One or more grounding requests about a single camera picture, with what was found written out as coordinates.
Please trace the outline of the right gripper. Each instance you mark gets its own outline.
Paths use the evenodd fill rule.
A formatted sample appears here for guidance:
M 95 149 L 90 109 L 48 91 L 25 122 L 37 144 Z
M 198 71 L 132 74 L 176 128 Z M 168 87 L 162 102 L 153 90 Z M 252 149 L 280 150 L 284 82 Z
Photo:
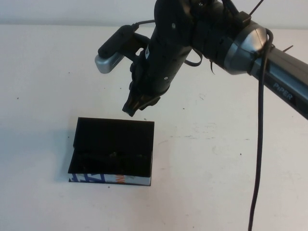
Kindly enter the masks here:
M 154 105 L 168 90 L 166 54 L 146 59 L 140 54 L 131 65 L 132 82 L 122 111 L 133 117 L 138 110 Z

